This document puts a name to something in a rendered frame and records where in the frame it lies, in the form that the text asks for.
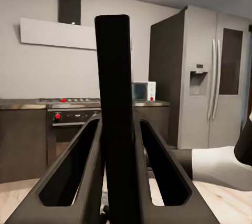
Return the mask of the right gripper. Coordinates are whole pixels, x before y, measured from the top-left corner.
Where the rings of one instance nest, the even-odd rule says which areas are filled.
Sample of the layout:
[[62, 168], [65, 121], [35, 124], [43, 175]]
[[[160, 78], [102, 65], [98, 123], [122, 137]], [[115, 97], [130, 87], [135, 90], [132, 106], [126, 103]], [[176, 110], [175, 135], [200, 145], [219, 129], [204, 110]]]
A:
[[104, 213], [100, 213], [99, 224], [106, 224], [109, 219], [109, 206], [104, 206]]

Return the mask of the poster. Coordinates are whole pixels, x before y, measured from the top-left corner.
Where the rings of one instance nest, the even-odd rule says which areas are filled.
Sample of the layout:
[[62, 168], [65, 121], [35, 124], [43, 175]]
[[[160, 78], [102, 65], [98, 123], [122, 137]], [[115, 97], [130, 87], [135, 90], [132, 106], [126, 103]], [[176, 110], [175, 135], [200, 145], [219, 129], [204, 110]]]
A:
[[135, 224], [130, 20], [94, 19], [109, 224]]

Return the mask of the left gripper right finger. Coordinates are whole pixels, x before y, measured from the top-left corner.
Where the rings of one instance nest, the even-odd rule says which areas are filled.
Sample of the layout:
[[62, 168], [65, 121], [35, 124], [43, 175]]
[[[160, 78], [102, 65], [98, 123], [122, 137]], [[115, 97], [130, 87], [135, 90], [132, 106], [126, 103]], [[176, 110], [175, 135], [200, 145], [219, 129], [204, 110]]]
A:
[[[152, 121], [133, 112], [135, 224], [220, 224]], [[164, 206], [152, 203], [146, 148]]]

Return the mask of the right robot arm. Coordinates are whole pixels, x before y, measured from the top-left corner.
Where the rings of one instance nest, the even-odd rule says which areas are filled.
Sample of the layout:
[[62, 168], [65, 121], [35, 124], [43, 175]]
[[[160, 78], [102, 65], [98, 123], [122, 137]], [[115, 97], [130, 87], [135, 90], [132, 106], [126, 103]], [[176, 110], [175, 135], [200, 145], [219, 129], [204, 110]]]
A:
[[[231, 188], [252, 191], [252, 114], [236, 146], [209, 149], [181, 149], [169, 146], [184, 171], [192, 181], [199, 181]], [[149, 178], [155, 178], [149, 157], [144, 148]], [[108, 191], [102, 190], [99, 224], [109, 224]]]

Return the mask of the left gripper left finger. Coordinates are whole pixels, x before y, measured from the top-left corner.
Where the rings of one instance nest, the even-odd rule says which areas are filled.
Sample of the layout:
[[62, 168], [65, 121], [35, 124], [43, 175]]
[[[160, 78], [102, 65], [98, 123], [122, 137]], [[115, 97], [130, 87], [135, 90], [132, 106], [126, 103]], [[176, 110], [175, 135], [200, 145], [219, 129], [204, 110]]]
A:
[[99, 224], [105, 166], [100, 113], [87, 120], [4, 224]]

